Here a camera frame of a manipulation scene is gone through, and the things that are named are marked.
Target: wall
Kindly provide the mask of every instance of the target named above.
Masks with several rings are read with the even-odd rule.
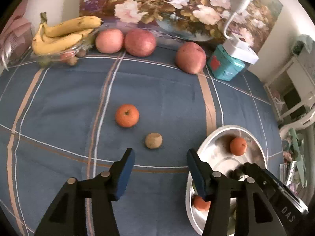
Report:
[[[300,34],[315,40],[315,26],[297,0],[279,0],[282,11],[273,30],[258,53],[259,60],[249,70],[263,82],[268,81],[288,60],[290,48]]]
[[[315,39],[315,26],[297,0],[280,0],[283,9],[265,44],[258,53],[259,61],[249,70],[266,82],[290,56],[290,48],[299,34]],[[79,0],[29,0],[25,17],[38,29],[42,11],[47,12],[49,25],[79,15]]]
[[[80,0],[28,0],[24,17],[32,23],[33,30],[37,31],[41,12],[47,12],[48,24],[52,26],[78,17],[79,3]]]

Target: red apple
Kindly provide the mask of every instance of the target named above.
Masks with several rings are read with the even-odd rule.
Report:
[[[101,53],[116,53],[123,45],[123,33],[119,29],[101,31],[95,40],[95,46]]]
[[[156,47],[154,35],[147,30],[135,28],[126,34],[125,49],[133,56],[149,56]]]
[[[206,64],[206,53],[198,44],[187,42],[177,51],[175,63],[184,72],[197,74]]]

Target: white stripe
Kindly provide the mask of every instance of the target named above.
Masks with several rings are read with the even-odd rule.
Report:
[[[26,62],[26,63],[23,63],[23,64],[19,64],[19,65],[16,65],[16,66],[10,66],[8,68],[14,68],[14,67],[19,67],[19,66],[24,66],[24,65],[27,65],[27,64],[32,64],[32,63],[35,63],[36,61],[30,61],[30,62]]]
[[[103,160],[103,159],[97,159],[99,161],[105,161],[105,162],[111,162],[114,163],[112,160]],[[179,166],[179,167],[159,167],[159,166],[144,166],[144,165],[134,165],[134,167],[141,167],[141,168],[155,168],[155,169],[182,169],[182,168],[188,168],[188,166]]]
[[[0,124],[1,127],[4,127],[5,129],[9,130],[9,131],[12,131],[12,129]],[[56,146],[53,146],[53,145],[50,145],[50,144],[47,144],[47,143],[44,143],[42,141],[38,141],[34,138],[31,138],[29,136],[26,136],[26,135],[23,135],[21,134],[21,136],[25,137],[25,138],[28,138],[28,139],[31,139],[37,143],[40,143],[40,144],[43,144],[43,145],[47,145],[47,146],[50,146],[52,148],[55,148],[55,149],[58,149],[58,150],[61,150],[63,152],[67,152],[67,153],[70,153],[70,154],[73,154],[73,155],[76,155],[76,156],[80,156],[82,158],[86,158],[88,159],[87,156],[84,156],[84,155],[80,155],[80,154],[76,154],[76,153],[73,153],[73,152],[70,152],[68,150],[65,150],[65,149],[62,149],[62,148],[59,148],[59,147],[56,147]],[[114,163],[114,161],[112,160],[104,160],[104,159],[97,159],[98,161],[105,161],[105,162],[110,162],[110,163]],[[158,169],[180,169],[180,168],[188,168],[187,166],[179,166],[179,167],[160,167],[160,166],[144,166],[144,165],[134,165],[135,167],[143,167],[143,168],[158,168]]]
[[[238,91],[240,91],[240,92],[242,92],[242,93],[244,93],[244,94],[246,94],[246,95],[248,95],[248,96],[251,96],[249,93],[247,93],[247,92],[245,92],[245,91],[243,91],[243,90],[240,90],[240,89],[238,89],[238,88],[235,88],[235,87],[233,87],[232,85],[227,84],[226,82],[223,82],[223,81],[220,81],[220,80],[218,80],[218,79],[215,79],[215,78],[211,77],[210,74],[209,74],[209,76],[207,76],[207,75],[205,75],[205,76],[206,76],[207,78],[211,78],[211,79],[213,79],[213,80],[215,80],[215,81],[217,81],[217,82],[223,83],[223,84],[225,84],[226,86],[229,86],[229,87],[231,87],[231,88],[234,89],[234,90],[238,90]],[[262,100],[262,99],[260,99],[260,98],[258,98],[258,97],[254,97],[254,96],[252,96],[252,97],[255,98],[255,99],[257,99],[257,100],[259,100],[259,101],[262,101],[262,102],[264,102],[264,103],[266,103],[266,104],[268,104],[268,105],[271,105],[269,102],[267,102],[267,101],[265,101],[265,100]]]
[[[85,59],[85,58],[109,58],[109,59],[117,59],[116,57],[107,57],[107,56],[89,56],[89,57],[83,57],[83,58],[81,58],[81,59]],[[164,64],[160,64],[160,63],[149,62],[149,61],[138,60],[138,59],[121,58],[121,60],[136,61],[136,62],[141,62],[141,63],[148,63],[148,64],[157,65],[157,66],[164,66],[164,67],[169,67],[169,68],[172,68],[172,69],[180,70],[180,69],[177,68],[177,67],[173,67],[173,66],[169,66],[169,65],[164,65]]]
[[[105,112],[106,112],[106,109],[107,109],[107,105],[108,105],[108,102],[109,102],[109,97],[111,95],[111,87],[113,86],[113,83],[114,83],[114,80],[115,80],[115,77],[116,77],[116,73],[119,69],[119,66],[122,62],[122,59],[123,57],[125,56],[126,54],[126,51],[123,53],[122,57],[120,58],[118,64],[117,64],[117,67],[114,71],[114,74],[111,78],[111,83],[109,85],[109,88],[108,88],[108,92],[107,92],[107,97],[106,97],[106,102],[105,102],[105,105],[104,105],[104,109],[103,109],[103,113],[102,113],[102,116],[100,118],[100,124],[99,124],[99,127],[97,129],[97,135],[96,135],[96,142],[95,142],[95,148],[94,148],[94,164],[93,164],[93,177],[96,176],[96,163],[97,163],[97,147],[98,147],[98,143],[99,143],[99,140],[100,140],[100,131],[102,129],[102,125],[103,125],[103,120],[104,120],[104,117],[105,117]]]
[[[255,102],[255,99],[253,97],[252,91],[250,90],[250,87],[249,87],[248,82],[247,82],[247,80],[245,78],[245,75],[243,75],[243,77],[244,77],[244,79],[246,81],[246,84],[248,86],[249,92],[250,92],[250,94],[251,94],[251,96],[253,98],[253,101],[254,101],[254,104],[255,104],[255,107],[256,107],[256,110],[257,110],[257,114],[258,114],[258,117],[259,117],[260,125],[261,125],[261,128],[262,128],[262,133],[264,134],[264,138],[265,138],[265,142],[266,142],[266,152],[267,152],[266,157],[268,157],[268,144],[267,144],[267,138],[266,138],[266,135],[265,135],[264,127],[262,126],[262,121],[261,121],[261,118],[260,118],[260,115],[259,115],[259,112],[258,112],[258,108],[257,108],[256,102]],[[269,162],[268,162],[268,159],[266,159],[266,160],[267,160],[267,169],[268,169],[269,168]]]
[[[221,102],[220,102],[220,99],[219,99],[219,95],[218,95],[218,92],[217,92],[216,87],[215,87],[215,83],[214,83],[214,81],[213,81],[213,79],[212,79],[212,77],[211,77],[211,75],[210,75],[210,72],[209,72],[209,69],[208,69],[207,65],[206,65],[206,68],[207,68],[208,75],[209,75],[209,77],[210,77],[210,79],[211,79],[211,81],[212,81],[213,87],[215,88],[215,93],[216,93],[217,98],[218,98],[218,102],[219,102],[220,109],[221,109],[221,115],[222,115],[222,126],[223,126],[223,125],[224,125],[224,120],[223,120],[223,110],[222,110]]]
[[[268,156],[267,158],[269,159],[269,158],[271,158],[271,157],[273,157],[273,156],[276,156],[276,155],[278,155],[278,154],[283,154],[283,151],[281,151],[281,152],[278,152],[278,153],[276,153],[276,154],[273,154],[273,155],[270,155],[270,156]]]
[[[25,223],[25,220],[24,220],[23,212],[22,212],[22,209],[21,209],[21,204],[20,204],[20,201],[19,201],[18,183],[17,183],[17,176],[16,176],[16,167],[17,167],[16,150],[17,150],[18,147],[19,147],[19,142],[20,142],[20,139],[21,139],[21,128],[22,128],[22,124],[23,124],[23,122],[24,122],[25,116],[26,116],[27,112],[29,111],[29,109],[30,109],[30,107],[31,107],[31,105],[32,105],[32,103],[33,103],[33,100],[34,100],[34,98],[35,98],[35,95],[36,95],[36,93],[37,93],[39,87],[41,86],[41,84],[42,84],[42,82],[43,82],[43,80],[44,80],[44,78],[45,78],[45,75],[46,75],[46,73],[47,73],[48,70],[49,70],[49,68],[45,71],[45,73],[44,73],[44,75],[43,75],[43,77],[42,77],[42,80],[41,80],[40,83],[38,84],[38,87],[37,87],[37,89],[36,89],[36,91],[35,91],[35,93],[34,93],[34,95],[33,95],[33,97],[32,97],[32,100],[31,100],[31,102],[30,102],[30,104],[29,104],[29,106],[28,106],[28,108],[27,108],[27,110],[26,110],[26,112],[25,112],[25,114],[24,114],[24,116],[23,116],[23,118],[22,118],[22,121],[21,121],[21,124],[20,124],[20,128],[19,128],[19,140],[18,140],[18,143],[17,143],[16,148],[15,148],[15,150],[14,150],[14,154],[15,154],[15,172],[14,172],[14,177],[15,177],[16,197],[17,197],[17,199],[18,199],[19,209],[20,209],[20,211],[21,211],[21,215],[22,215],[24,224],[26,224],[26,223]]]
[[[13,75],[15,74],[15,72],[17,71],[17,69],[18,69],[18,67],[21,65],[21,63],[18,64],[17,66],[15,66],[16,69],[15,69],[15,71],[13,72],[13,74],[11,75],[10,80],[7,82],[7,85],[5,86],[5,88],[4,88],[4,90],[3,90],[2,94],[1,94],[0,101],[1,101],[1,99],[2,99],[3,94],[4,94],[5,91],[7,90],[7,87],[8,87],[8,85],[9,85],[9,83],[10,83],[10,81],[11,81]]]
[[[9,208],[3,203],[2,200],[0,200],[0,202],[1,202],[2,205],[7,209],[7,211],[9,211],[9,213],[10,213],[11,215],[13,215],[17,220],[19,220],[19,221],[22,223],[22,225],[24,225],[24,226],[25,226],[28,230],[30,230],[32,233],[35,233],[35,232],[32,231],[29,227],[27,227],[26,224],[23,224],[23,222],[22,222],[20,219],[18,219],[18,218],[9,210]]]
[[[7,90],[7,87],[8,87],[8,85],[9,85],[9,83],[10,83],[10,81],[11,81],[13,75],[14,75],[15,72],[17,71],[17,69],[18,69],[18,67],[14,70],[13,74],[12,74],[11,77],[10,77],[10,80],[7,82],[7,85],[5,86],[5,88],[4,88],[4,90],[3,90],[2,94],[1,94],[0,101],[1,101],[1,99],[2,99],[3,94],[4,94],[5,91]]]
[[[86,56],[86,57],[81,57],[81,58],[79,58],[79,59],[87,59],[87,58],[109,58],[109,59],[117,59],[117,57],[108,57],[108,56]],[[164,67],[169,67],[169,68],[172,68],[172,69],[180,70],[180,69],[177,68],[177,67],[173,67],[173,66],[169,66],[169,65],[164,65],[164,64],[159,64],[159,63],[154,63],[154,62],[149,62],[149,61],[143,61],[143,60],[137,60],[137,59],[129,59],[129,58],[123,58],[122,60],[137,61],[137,62],[141,62],[141,63],[148,63],[148,64],[153,64],[153,65],[158,65],[158,66],[164,66]],[[23,65],[26,65],[26,64],[34,63],[34,62],[36,62],[36,61],[27,62],[27,63],[20,64],[20,65],[17,65],[17,66],[12,66],[12,67],[23,66]],[[207,76],[207,75],[202,75],[202,76],[205,76],[205,77],[207,77],[207,78],[211,78],[211,79],[214,80],[214,81],[223,83],[223,84],[225,84],[225,85],[227,85],[227,86],[229,86],[229,87],[231,87],[231,88],[233,88],[233,89],[235,89],[235,90],[238,90],[238,91],[240,91],[240,92],[242,92],[242,93],[244,93],[244,94],[250,96],[250,94],[244,92],[243,90],[237,89],[237,88],[235,88],[235,87],[233,87],[233,86],[231,86],[231,85],[229,85],[229,84],[227,84],[227,83],[225,83],[225,82],[222,82],[222,81],[220,81],[220,80],[218,80],[218,79],[215,79],[215,78],[213,78],[213,77],[210,77],[210,74],[209,74],[209,76]],[[264,103],[266,103],[266,104],[268,104],[268,105],[271,105],[269,102],[267,102],[267,101],[265,101],[265,100],[262,100],[262,99],[260,99],[260,98],[258,98],[258,97],[254,97],[254,96],[253,96],[253,98],[258,99],[258,100],[260,100],[260,101],[262,101],[262,102],[264,102]]]

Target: teal box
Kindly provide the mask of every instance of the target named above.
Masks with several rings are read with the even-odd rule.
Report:
[[[207,67],[216,79],[230,81],[243,70],[245,63],[240,59],[231,57],[220,44],[212,57],[208,59]]]

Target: white cable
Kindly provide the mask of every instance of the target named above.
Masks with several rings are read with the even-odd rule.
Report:
[[[236,15],[237,15],[236,12],[231,13],[229,18],[227,19],[226,23],[224,24],[223,35],[226,39],[232,39],[232,37],[227,35],[226,31],[227,31],[227,28],[229,27],[229,25],[231,24],[232,20],[235,18]]]

